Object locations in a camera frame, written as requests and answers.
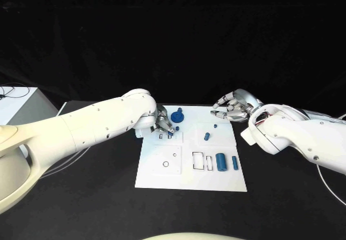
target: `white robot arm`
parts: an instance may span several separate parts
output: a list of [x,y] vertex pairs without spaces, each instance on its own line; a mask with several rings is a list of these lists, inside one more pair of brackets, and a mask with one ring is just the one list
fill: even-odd
[[291,146],[311,163],[346,174],[346,121],[287,105],[263,105],[243,89],[225,95],[213,108],[225,102],[229,112],[210,114],[233,122],[248,120],[240,136],[249,145],[256,143],[269,154]]
[[[131,128],[174,132],[165,109],[144,89],[46,120],[0,126],[0,213],[20,201],[63,157]],[[27,149],[31,165],[20,145]]]

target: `black wire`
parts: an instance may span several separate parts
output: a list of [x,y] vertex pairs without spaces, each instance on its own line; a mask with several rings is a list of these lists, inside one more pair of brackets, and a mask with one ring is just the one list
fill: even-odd
[[[18,84],[18,85],[21,85],[21,86],[24,86],[24,87],[27,88],[27,93],[26,93],[24,95],[21,95],[21,96],[7,96],[15,88],[14,88],[13,86],[8,86],[8,87],[11,88],[11,90],[5,93],[5,91],[4,91],[4,86],[13,85],[13,84]],[[18,99],[18,98],[24,97],[24,96],[28,94],[28,92],[30,92],[30,88],[28,88],[23,83],[20,83],[20,82],[8,82],[8,83],[0,85],[0,88],[1,88],[1,97],[0,97],[0,100],[1,100],[2,98]]]

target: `white board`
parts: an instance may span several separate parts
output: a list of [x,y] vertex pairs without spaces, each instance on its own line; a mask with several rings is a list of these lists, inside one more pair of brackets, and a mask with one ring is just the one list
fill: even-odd
[[[178,131],[174,132],[171,139],[167,133],[157,131],[142,133],[135,188],[246,192],[229,121],[210,115],[212,107],[167,105],[164,107],[168,117],[181,108],[184,118],[180,123],[173,122],[173,127],[175,129],[178,126]],[[200,157],[193,159],[193,152],[199,153],[197,155],[201,153],[203,169],[193,168],[194,160],[197,165],[201,165]],[[217,171],[217,153],[225,154],[226,171]],[[236,157],[237,170],[233,170],[232,156]]]

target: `tabletop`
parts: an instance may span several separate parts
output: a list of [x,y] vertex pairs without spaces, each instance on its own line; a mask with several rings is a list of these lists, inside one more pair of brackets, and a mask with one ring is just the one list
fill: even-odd
[[[70,101],[60,114],[92,102]],[[59,173],[39,180],[0,215],[0,239],[138,240],[199,232],[243,239],[341,239],[346,207],[327,191],[315,165],[288,147],[269,155],[233,123],[248,192],[135,188],[139,138],[134,130],[92,146]],[[346,199],[344,175],[321,168]]]

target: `black curtain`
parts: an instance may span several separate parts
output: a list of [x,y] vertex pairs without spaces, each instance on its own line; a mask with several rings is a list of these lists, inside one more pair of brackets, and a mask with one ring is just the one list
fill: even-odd
[[7,2],[0,82],[39,87],[57,105],[132,88],[158,103],[213,104],[243,88],[263,103],[346,112],[340,5],[164,2]]

